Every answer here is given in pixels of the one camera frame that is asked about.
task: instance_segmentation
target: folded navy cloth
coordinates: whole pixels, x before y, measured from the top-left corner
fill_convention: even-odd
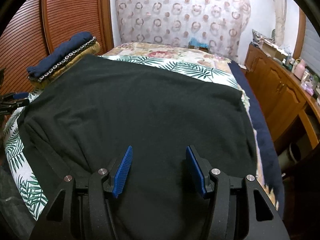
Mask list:
[[[54,65],[60,62],[66,55],[75,49],[78,49],[81,45],[91,40],[93,37],[89,32],[79,32],[73,35],[69,41],[65,41],[55,48],[54,52],[44,59],[39,61],[39,64],[35,67],[27,67],[27,71],[30,76],[40,77],[44,73],[48,72]]]

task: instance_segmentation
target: window blind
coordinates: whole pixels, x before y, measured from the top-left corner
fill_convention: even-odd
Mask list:
[[[306,19],[306,33],[301,58],[320,76],[320,37],[308,18]]]

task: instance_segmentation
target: white wall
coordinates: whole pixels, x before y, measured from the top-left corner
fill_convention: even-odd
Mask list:
[[[110,0],[111,4],[111,19],[113,40],[115,47],[121,45],[120,35],[118,30],[116,0]],[[261,34],[271,37],[272,30],[276,26],[276,15],[273,0],[250,0],[251,17],[249,23],[241,34],[238,50],[238,61],[244,63],[247,55],[248,47],[252,41],[252,29]],[[287,18],[285,23],[284,47],[293,53],[299,28],[299,6],[294,0],[287,0]]]
[[[238,62],[244,63],[249,44],[252,41],[252,29],[271,37],[272,30],[276,26],[276,14],[273,0],[250,0],[251,17],[246,29],[241,34],[238,49]]]
[[[287,18],[285,22],[284,43],[293,54],[297,42],[300,9],[294,0],[287,0]]]

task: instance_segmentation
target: metal screw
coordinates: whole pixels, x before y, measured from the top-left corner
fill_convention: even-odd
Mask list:
[[[219,169],[212,169],[211,172],[212,172],[214,175],[219,175],[221,171],[220,171]]]
[[[247,180],[248,181],[254,181],[255,177],[249,174],[249,175],[247,175]]]
[[[64,177],[63,180],[64,180],[65,182],[69,182],[69,181],[72,180],[72,176],[71,176],[71,175],[67,175],[67,176]]]
[[[107,169],[105,169],[105,168],[102,168],[102,169],[98,170],[98,173],[99,173],[100,175],[106,174],[107,172],[108,172],[108,171],[107,171]]]

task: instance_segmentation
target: pink bottle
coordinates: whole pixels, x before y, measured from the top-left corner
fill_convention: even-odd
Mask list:
[[[296,66],[296,69],[294,70],[294,75],[301,80],[305,70],[306,62],[302,59],[301,62]]]

